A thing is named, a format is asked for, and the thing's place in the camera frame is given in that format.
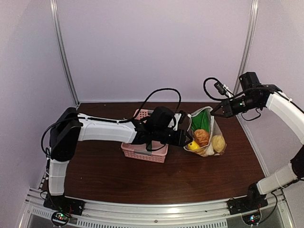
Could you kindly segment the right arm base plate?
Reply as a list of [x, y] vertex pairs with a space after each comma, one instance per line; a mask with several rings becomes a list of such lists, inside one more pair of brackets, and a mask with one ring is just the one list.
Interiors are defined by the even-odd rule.
[[230, 215], [258, 210], [262, 207], [266, 207], [267, 205], [268, 202], [266, 199], [258, 199], [257, 201], [252, 201], [248, 196], [241, 198], [230, 198], [227, 201], [227, 207]]

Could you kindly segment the clear zip top bag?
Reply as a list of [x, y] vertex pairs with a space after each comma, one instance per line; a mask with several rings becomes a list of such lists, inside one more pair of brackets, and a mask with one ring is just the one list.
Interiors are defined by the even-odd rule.
[[215, 117], [211, 115], [212, 107], [206, 106], [188, 114], [187, 132], [192, 141], [184, 146], [184, 150], [201, 157], [220, 156], [226, 149], [226, 141]]

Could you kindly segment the yellow lemon toy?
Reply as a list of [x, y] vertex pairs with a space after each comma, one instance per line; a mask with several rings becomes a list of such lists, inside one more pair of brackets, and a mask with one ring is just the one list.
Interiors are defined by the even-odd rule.
[[200, 148], [200, 146], [195, 141], [188, 143], [187, 147], [190, 151], [194, 151]]

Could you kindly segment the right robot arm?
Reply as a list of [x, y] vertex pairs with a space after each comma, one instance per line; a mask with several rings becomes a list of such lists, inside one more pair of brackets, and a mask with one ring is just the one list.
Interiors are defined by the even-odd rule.
[[246, 72], [239, 76], [241, 91], [233, 94], [226, 85], [214, 78], [214, 87], [224, 96], [218, 98], [219, 104], [211, 111], [212, 116], [230, 118], [249, 110], [267, 109], [281, 120], [285, 129], [276, 133], [267, 130], [262, 135], [274, 140], [271, 143], [282, 154], [286, 152], [294, 157], [287, 165], [273, 174], [251, 184], [243, 204], [246, 209], [254, 209], [266, 195], [303, 181], [304, 179], [304, 112], [279, 87], [274, 84], [260, 83], [255, 72]]

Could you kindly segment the pale yellow wrinkled fruit toy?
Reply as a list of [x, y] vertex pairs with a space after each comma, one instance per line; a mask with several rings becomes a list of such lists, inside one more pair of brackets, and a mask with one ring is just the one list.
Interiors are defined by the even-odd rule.
[[218, 153], [224, 151], [224, 148], [226, 146], [224, 137], [222, 135], [214, 135], [212, 137], [212, 146], [213, 149]]

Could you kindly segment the brown potato toy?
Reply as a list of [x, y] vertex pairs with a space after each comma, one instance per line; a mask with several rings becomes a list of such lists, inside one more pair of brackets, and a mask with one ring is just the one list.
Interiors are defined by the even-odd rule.
[[197, 129], [194, 132], [194, 141], [200, 146], [206, 146], [209, 143], [210, 135], [204, 129]]

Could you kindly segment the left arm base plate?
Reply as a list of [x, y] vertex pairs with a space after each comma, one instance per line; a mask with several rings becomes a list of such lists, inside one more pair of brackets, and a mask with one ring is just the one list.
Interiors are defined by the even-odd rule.
[[52, 196], [47, 192], [43, 206], [55, 211], [63, 212], [67, 215], [81, 216], [84, 210], [85, 202], [79, 199], [68, 198], [65, 195]]

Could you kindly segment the dark green cucumber toy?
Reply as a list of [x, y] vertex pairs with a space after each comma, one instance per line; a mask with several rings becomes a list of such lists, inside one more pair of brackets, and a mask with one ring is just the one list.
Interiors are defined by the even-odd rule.
[[152, 152], [153, 151], [152, 142], [147, 143], [145, 148], [146, 148], [146, 151]]

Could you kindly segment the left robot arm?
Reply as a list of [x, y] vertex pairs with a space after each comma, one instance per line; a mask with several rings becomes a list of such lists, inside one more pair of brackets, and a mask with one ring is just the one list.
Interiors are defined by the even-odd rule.
[[73, 158], [78, 142], [114, 141], [134, 145], [159, 142], [162, 145], [184, 147], [192, 142], [192, 136], [179, 128], [185, 113], [174, 113], [167, 107], [158, 106], [146, 117], [138, 110], [127, 120], [105, 119], [78, 113], [68, 108], [50, 127], [49, 138], [49, 202], [58, 211], [68, 207], [64, 195], [67, 166]]

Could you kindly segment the green bok choy toy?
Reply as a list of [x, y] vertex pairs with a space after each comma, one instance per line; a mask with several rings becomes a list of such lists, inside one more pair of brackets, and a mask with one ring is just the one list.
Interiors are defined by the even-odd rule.
[[195, 132], [196, 130], [203, 129], [210, 133], [210, 109], [208, 107], [199, 109], [191, 114], [191, 130]]

